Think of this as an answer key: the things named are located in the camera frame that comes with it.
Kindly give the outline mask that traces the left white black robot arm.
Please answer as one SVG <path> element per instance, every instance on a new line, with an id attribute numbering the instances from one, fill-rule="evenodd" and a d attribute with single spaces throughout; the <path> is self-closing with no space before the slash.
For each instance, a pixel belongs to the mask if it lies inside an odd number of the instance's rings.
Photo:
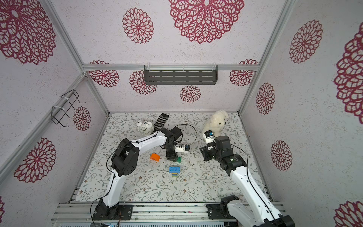
<path id="1" fill-rule="evenodd" d="M 167 159 L 176 161 L 178 159 L 176 141 L 181 136 L 182 132 L 176 126 L 171 130 L 161 128 L 149 136 L 133 141 L 123 139 L 110 158 L 112 163 L 108 170 L 112 176 L 106 195 L 99 198 L 95 211 L 90 213 L 92 220 L 116 219 L 124 183 L 128 175 L 136 169 L 139 155 L 162 146 L 166 151 Z"/>

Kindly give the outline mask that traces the light blue long lego brick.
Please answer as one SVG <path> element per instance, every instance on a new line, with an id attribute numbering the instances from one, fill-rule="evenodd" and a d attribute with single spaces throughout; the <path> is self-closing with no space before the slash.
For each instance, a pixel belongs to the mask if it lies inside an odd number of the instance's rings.
<path id="1" fill-rule="evenodd" d="M 169 172 L 171 174 L 179 174 L 181 172 L 181 168 L 178 166 L 170 166 L 169 167 Z"/>

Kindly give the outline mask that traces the orange lego brick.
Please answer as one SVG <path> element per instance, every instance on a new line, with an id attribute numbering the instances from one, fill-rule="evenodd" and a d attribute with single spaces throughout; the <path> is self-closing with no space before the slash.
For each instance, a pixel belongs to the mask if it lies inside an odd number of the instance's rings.
<path id="1" fill-rule="evenodd" d="M 152 154 L 150 155 L 150 159 L 151 159 L 152 161 L 159 162 L 159 161 L 160 161 L 160 156 L 159 156 L 158 154 L 156 154 L 156 153 L 152 153 Z"/>

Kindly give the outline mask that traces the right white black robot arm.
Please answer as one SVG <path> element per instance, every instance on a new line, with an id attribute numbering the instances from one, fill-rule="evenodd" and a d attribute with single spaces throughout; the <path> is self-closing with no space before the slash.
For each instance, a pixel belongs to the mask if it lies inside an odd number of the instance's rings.
<path id="1" fill-rule="evenodd" d="M 207 134 L 207 145 L 199 149 L 204 160 L 218 161 L 249 204 L 244 205 L 235 195 L 222 198 L 219 208 L 211 204 L 207 206 L 209 218 L 235 218 L 244 227 L 294 227 L 292 218 L 284 216 L 258 187 L 243 158 L 233 153 L 229 137 L 215 137 L 211 131 Z"/>

